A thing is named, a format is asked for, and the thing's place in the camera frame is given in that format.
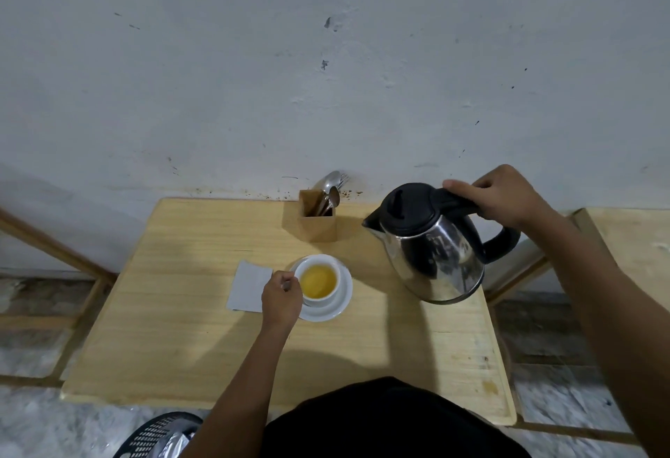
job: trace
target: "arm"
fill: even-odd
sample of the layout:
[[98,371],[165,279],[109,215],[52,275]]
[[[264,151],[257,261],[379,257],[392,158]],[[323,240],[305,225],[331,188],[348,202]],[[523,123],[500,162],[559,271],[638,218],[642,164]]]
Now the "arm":
[[665,456],[670,313],[513,167],[502,165],[473,185],[447,180],[444,187],[473,200],[483,217],[520,229],[545,252],[626,421],[651,457]]
[[300,315],[302,290],[293,273],[277,271],[262,299],[261,332],[181,458],[258,456],[277,363]]

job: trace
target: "tea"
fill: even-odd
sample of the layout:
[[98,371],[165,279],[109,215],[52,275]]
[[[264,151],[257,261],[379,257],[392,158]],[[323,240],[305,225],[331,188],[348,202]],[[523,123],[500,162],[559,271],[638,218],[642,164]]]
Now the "tea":
[[328,296],[335,290],[337,276],[330,266],[315,264],[300,275],[302,293],[312,299]]

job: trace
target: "electric kettle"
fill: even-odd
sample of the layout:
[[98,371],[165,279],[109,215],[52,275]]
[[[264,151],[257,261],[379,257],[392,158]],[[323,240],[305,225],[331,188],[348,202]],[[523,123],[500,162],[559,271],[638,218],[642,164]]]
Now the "electric kettle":
[[484,265],[509,253],[521,233],[504,227],[482,243],[468,217],[480,209],[471,200],[427,183],[406,183],[386,196],[363,220],[381,239],[405,286],[439,305],[471,296],[484,278]]

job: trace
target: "saucer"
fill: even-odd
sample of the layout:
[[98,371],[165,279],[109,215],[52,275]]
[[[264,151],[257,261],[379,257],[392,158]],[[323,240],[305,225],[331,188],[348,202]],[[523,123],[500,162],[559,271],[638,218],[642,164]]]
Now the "saucer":
[[[298,260],[291,271],[295,271],[298,265],[304,260]],[[344,284],[342,288],[338,291],[338,294],[335,296],[333,301],[329,302],[325,307],[308,307],[307,305],[302,305],[302,310],[300,311],[300,318],[305,321],[311,322],[323,322],[329,321],[331,318],[337,317],[349,304],[351,301],[351,295],[354,292],[354,280],[351,278],[351,273],[349,269],[338,260],[340,265],[340,280]]]

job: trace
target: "black plastic basket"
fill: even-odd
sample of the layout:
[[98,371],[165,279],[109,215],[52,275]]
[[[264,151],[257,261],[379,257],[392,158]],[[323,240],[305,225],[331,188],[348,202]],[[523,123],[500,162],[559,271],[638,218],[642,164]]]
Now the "black plastic basket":
[[172,434],[196,432],[202,425],[202,419],[189,412],[168,412],[146,421],[119,447],[114,458],[127,455],[128,458],[147,458],[153,453],[158,458],[168,444]]

